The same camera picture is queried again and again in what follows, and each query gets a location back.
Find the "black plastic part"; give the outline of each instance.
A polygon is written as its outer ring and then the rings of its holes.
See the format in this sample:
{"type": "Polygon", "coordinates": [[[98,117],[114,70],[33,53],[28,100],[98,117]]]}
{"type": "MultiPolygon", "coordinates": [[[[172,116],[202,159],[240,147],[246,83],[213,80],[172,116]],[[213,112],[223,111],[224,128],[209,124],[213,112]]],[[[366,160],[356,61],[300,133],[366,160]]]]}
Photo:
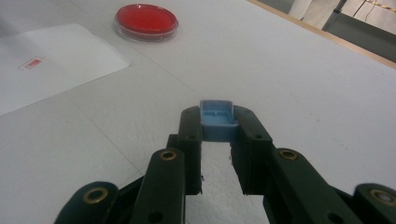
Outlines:
{"type": "Polygon", "coordinates": [[[175,148],[155,152],[139,190],[130,224],[183,224],[184,154],[175,148]]]}
{"type": "Polygon", "coordinates": [[[364,223],[396,223],[396,191],[378,184],[361,184],[355,189],[353,205],[364,223]]]}
{"type": "Polygon", "coordinates": [[[169,134],[168,142],[166,143],[166,147],[177,148],[177,134],[169,134]]]}
{"type": "Polygon", "coordinates": [[[291,223],[362,223],[302,154],[280,148],[269,159],[275,189],[289,208],[291,223]]]}
{"type": "Polygon", "coordinates": [[[140,187],[142,186],[144,177],[136,179],[134,182],[120,189],[118,205],[121,210],[118,224],[126,224],[129,222],[134,209],[134,203],[137,199],[140,187]]]}
{"type": "Polygon", "coordinates": [[[233,168],[244,194],[263,195],[268,168],[265,161],[274,150],[273,140],[253,111],[233,107],[239,122],[236,139],[231,142],[233,168]]]}
{"type": "Polygon", "coordinates": [[[107,182],[93,182],[76,191],[67,202],[55,224],[110,224],[120,215],[118,188],[107,182]]]}
{"type": "Polygon", "coordinates": [[[288,206],[282,199],[282,195],[277,189],[274,180],[268,178],[265,189],[265,196],[262,200],[265,213],[271,224],[290,224],[292,217],[288,206]]]}
{"type": "Polygon", "coordinates": [[[340,189],[337,189],[335,187],[332,187],[332,189],[334,190],[334,192],[338,195],[338,197],[341,198],[341,200],[344,201],[344,203],[351,209],[353,209],[353,198],[352,196],[350,196],[349,194],[341,191],[340,189]]]}
{"type": "MultiPolygon", "coordinates": [[[[201,180],[201,144],[202,129],[198,106],[183,110],[177,135],[177,148],[184,152],[186,158],[186,194],[196,195],[202,192],[201,180]]],[[[170,136],[174,143],[175,136],[170,136]]]]}

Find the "table surface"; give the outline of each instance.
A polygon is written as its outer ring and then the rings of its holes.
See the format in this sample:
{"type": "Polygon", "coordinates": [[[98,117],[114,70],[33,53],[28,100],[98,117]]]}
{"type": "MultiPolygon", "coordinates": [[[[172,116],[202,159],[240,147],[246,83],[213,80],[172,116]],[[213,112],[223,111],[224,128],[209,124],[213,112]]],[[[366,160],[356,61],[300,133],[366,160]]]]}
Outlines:
{"type": "MultiPolygon", "coordinates": [[[[207,99],[253,110],[277,147],[302,152],[339,189],[396,189],[394,68],[242,0],[0,3],[0,36],[68,23],[133,64],[0,117],[0,223],[52,223],[80,187],[137,179],[181,111],[207,99]],[[174,12],[177,35],[120,38],[114,15],[132,3],[174,12]]],[[[187,223],[268,223],[229,155],[228,144],[203,143],[204,194],[187,197],[187,223]]]]}

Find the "red petri dish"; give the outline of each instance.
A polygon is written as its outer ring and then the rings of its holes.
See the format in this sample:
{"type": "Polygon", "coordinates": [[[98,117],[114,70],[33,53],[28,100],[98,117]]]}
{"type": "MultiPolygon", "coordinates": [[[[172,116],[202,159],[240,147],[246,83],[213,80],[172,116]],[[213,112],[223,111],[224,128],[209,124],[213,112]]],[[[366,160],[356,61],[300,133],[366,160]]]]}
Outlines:
{"type": "Polygon", "coordinates": [[[176,16],[163,7],[133,4],[120,8],[115,18],[122,37],[143,41],[163,41],[176,34],[176,16]]]}

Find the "petri dish lid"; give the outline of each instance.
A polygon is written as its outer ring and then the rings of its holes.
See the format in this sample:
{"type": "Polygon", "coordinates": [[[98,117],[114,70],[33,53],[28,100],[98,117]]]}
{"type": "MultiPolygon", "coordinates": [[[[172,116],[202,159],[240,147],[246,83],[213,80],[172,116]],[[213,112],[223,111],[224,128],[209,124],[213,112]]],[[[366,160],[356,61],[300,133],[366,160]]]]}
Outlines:
{"type": "Polygon", "coordinates": [[[176,16],[163,7],[133,4],[120,8],[116,14],[119,33],[126,38],[161,41],[176,34],[176,16]]]}

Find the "small red label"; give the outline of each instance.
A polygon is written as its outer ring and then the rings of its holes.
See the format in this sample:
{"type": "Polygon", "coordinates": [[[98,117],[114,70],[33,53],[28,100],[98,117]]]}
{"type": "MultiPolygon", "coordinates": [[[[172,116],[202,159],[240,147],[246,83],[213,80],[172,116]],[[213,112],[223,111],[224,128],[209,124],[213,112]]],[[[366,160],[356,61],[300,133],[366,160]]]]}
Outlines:
{"type": "Polygon", "coordinates": [[[31,68],[33,68],[34,66],[36,66],[36,65],[38,65],[38,64],[40,64],[40,63],[41,63],[40,60],[34,59],[31,63],[28,63],[28,64],[25,66],[25,68],[31,69],[31,68]]]}
{"type": "Polygon", "coordinates": [[[21,66],[19,66],[18,69],[20,69],[20,70],[32,69],[42,62],[43,62],[42,58],[35,56],[33,59],[29,60],[27,63],[24,63],[21,66]]]}

